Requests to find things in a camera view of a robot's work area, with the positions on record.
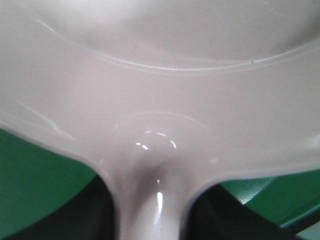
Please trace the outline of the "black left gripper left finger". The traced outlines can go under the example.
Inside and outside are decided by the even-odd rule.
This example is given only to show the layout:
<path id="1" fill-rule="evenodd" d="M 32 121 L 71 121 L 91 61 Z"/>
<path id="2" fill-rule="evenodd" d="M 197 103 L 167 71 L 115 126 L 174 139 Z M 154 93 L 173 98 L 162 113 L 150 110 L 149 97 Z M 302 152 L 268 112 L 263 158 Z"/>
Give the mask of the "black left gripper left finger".
<path id="1" fill-rule="evenodd" d="M 115 206 L 97 175 L 58 210 L 6 240 L 116 240 Z"/>

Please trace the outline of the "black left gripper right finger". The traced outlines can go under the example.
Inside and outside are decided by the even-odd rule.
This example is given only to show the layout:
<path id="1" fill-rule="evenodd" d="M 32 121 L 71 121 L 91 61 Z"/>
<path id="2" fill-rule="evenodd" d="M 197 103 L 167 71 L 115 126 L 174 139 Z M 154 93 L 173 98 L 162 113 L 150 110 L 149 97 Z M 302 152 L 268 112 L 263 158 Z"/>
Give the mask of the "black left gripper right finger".
<path id="1" fill-rule="evenodd" d="M 220 184 L 193 203 L 181 234 L 182 240 L 299 240 L 242 205 Z"/>

